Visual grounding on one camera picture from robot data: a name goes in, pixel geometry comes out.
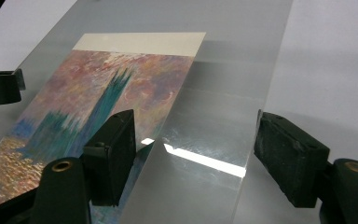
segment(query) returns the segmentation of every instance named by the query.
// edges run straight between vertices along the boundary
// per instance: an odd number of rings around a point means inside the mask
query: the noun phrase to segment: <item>van gogh painting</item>
[[[38,186],[50,161],[78,157],[82,147],[117,112],[133,109],[137,150],[154,139],[194,57],[72,50],[0,142],[0,203]],[[138,151],[133,185],[149,150]],[[120,206],[93,208],[93,218],[117,223]]]

